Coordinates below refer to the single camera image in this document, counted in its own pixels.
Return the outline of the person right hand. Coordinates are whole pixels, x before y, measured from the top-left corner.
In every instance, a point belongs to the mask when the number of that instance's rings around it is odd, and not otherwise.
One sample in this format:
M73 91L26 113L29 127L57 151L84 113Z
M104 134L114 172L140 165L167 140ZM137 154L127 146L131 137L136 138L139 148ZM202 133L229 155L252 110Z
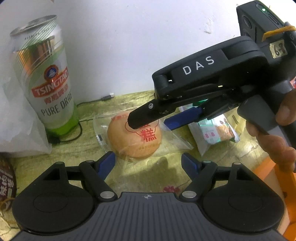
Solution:
M295 121L295 90L285 95L275 120L280 126L290 125ZM293 172L295 169L295 149L286 145L283 138L265 135L249 121L246 122L248 133L255 137L260 147L268 153L269 157L282 171Z

